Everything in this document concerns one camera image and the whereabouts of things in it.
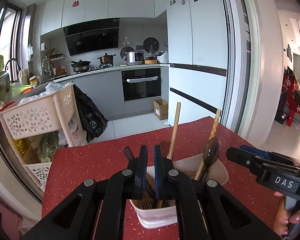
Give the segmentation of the person's right hand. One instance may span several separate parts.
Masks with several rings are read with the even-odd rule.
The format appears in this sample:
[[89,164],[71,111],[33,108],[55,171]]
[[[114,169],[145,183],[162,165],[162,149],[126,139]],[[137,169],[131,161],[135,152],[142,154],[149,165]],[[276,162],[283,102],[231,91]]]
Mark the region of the person's right hand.
[[300,223],[300,210],[289,216],[288,211],[285,209],[286,197],[279,192],[275,192],[274,196],[279,197],[280,200],[277,206],[277,213],[273,222],[273,231],[276,232],[279,236],[286,236],[288,234],[288,223]]

